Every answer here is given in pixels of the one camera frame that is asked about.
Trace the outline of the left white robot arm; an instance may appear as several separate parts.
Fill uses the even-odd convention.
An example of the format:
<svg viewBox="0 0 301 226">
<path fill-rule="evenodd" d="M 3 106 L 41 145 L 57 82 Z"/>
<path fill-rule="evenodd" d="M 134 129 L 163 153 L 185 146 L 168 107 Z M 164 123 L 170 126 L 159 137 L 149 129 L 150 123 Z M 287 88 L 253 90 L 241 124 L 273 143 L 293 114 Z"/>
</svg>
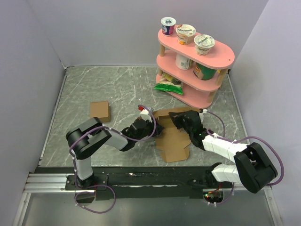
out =
<svg viewBox="0 0 301 226">
<path fill-rule="evenodd" d="M 139 141 L 158 137 L 164 127 L 154 120 L 136 119 L 129 127 L 117 131 L 105 126 L 100 119 L 93 117 L 66 134 L 69 153 L 72 156 L 75 172 L 75 185 L 88 189 L 95 184 L 91 156 L 103 145 L 125 152 Z"/>
</svg>

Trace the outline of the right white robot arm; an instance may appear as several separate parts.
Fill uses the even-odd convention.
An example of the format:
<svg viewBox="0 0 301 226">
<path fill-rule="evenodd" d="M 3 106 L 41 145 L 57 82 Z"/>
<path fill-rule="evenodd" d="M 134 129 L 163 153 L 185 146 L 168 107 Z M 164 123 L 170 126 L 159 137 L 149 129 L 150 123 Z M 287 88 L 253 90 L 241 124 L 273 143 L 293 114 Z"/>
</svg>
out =
<svg viewBox="0 0 301 226">
<path fill-rule="evenodd" d="M 241 184 L 251 193 L 257 193 L 265 186 L 278 184 L 283 172 L 278 172 L 262 146 L 256 142 L 244 144 L 242 140 L 228 140 L 203 126 L 203 114 L 189 110 L 169 112 L 173 124 L 183 129 L 192 144 L 204 151 L 218 154 L 233 164 L 215 163 L 205 172 L 205 181 L 215 188 L 222 182 Z"/>
</svg>

